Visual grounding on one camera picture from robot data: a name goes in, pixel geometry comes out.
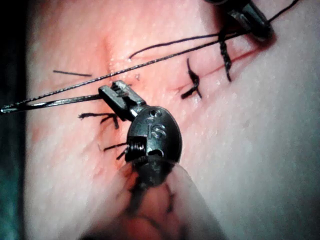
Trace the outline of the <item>right arm needle driver jaw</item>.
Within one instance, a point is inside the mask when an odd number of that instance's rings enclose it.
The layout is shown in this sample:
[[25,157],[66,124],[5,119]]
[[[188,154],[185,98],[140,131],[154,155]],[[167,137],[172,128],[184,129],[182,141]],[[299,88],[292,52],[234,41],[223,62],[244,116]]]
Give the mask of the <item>right arm needle driver jaw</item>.
[[273,28],[266,16],[251,0],[242,0],[239,9],[239,22],[254,37],[271,37],[273,35]]
[[252,33],[259,41],[266,40],[266,17],[256,7],[226,8],[227,14],[233,17],[243,29]]

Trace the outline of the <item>right arm needle driver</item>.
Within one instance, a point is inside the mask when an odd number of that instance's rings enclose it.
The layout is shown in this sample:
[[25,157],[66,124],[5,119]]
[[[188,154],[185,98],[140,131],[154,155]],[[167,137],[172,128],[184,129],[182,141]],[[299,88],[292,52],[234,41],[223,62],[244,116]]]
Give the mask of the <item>right arm needle driver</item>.
[[205,0],[206,2],[220,8],[239,8],[242,5],[241,0]]

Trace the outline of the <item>left arm needle driver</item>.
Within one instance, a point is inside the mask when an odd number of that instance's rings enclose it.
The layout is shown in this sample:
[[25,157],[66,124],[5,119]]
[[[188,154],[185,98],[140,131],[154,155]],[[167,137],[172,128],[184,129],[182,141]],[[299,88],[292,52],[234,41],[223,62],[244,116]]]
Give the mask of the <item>left arm needle driver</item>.
[[153,155],[176,163],[180,161],[181,131],[174,117],[163,107],[144,107],[133,119],[126,140],[126,162]]

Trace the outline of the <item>left arm needle driver jaw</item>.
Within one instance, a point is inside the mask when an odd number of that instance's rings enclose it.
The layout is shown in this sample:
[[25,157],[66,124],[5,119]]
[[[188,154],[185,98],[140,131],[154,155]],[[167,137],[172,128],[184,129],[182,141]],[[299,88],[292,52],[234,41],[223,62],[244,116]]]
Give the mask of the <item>left arm needle driver jaw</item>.
[[120,109],[116,106],[116,103],[114,101],[114,98],[116,96],[116,93],[112,90],[112,85],[107,86],[103,85],[98,89],[99,95],[102,97],[102,99],[109,105],[109,107],[114,111],[114,113],[122,120],[128,120],[133,121],[135,119],[136,113],[132,113],[133,107],[129,109]]
[[115,92],[114,102],[121,110],[128,110],[133,106],[144,106],[146,101],[140,97],[131,87],[122,80],[112,83],[112,90]]

